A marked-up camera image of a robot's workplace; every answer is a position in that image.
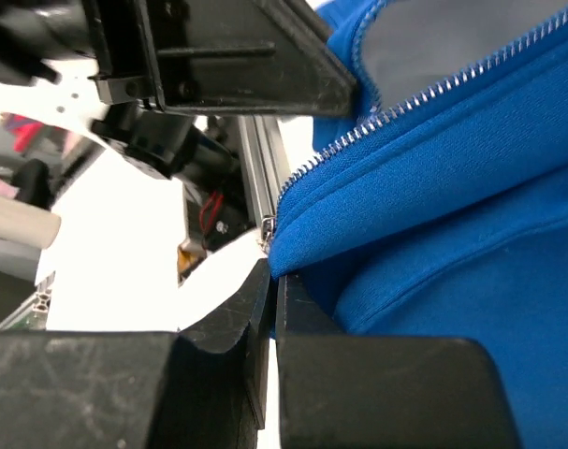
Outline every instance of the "black mount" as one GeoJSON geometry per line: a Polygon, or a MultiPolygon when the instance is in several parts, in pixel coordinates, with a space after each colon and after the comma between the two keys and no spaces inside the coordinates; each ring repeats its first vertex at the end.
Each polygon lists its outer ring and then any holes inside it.
{"type": "Polygon", "coordinates": [[[265,423],[266,261],[173,333],[0,333],[0,449],[254,447],[265,423]]]}
{"type": "Polygon", "coordinates": [[[351,113],[356,81],[304,0],[83,0],[101,100],[190,115],[351,113]]]}
{"type": "Polygon", "coordinates": [[[474,341],[353,337],[280,279],[284,449],[518,448],[494,363],[474,341]]]}
{"type": "Polygon", "coordinates": [[[238,156],[198,130],[196,117],[136,109],[132,103],[113,106],[104,120],[93,121],[91,130],[121,143],[116,150],[145,174],[190,181],[208,193],[240,176],[238,156]]]}

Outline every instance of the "white surface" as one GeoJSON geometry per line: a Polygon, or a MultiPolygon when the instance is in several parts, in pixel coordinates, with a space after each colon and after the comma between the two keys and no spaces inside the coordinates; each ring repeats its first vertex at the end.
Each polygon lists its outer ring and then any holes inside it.
{"type": "Polygon", "coordinates": [[[180,181],[105,151],[53,207],[63,223],[36,282],[56,272],[49,330],[175,330],[180,181]]]}
{"type": "Polygon", "coordinates": [[[265,254],[254,229],[210,255],[192,272],[176,295],[178,327],[186,329],[235,294],[265,254]]]}
{"type": "Polygon", "coordinates": [[[267,378],[267,414],[265,429],[258,432],[257,449],[278,449],[280,445],[280,385],[277,371],[275,341],[269,345],[269,375],[267,378]]]}
{"type": "Polygon", "coordinates": [[[279,122],[285,154],[292,171],[296,170],[314,156],[313,119],[297,117],[289,122],[279,122]]]}

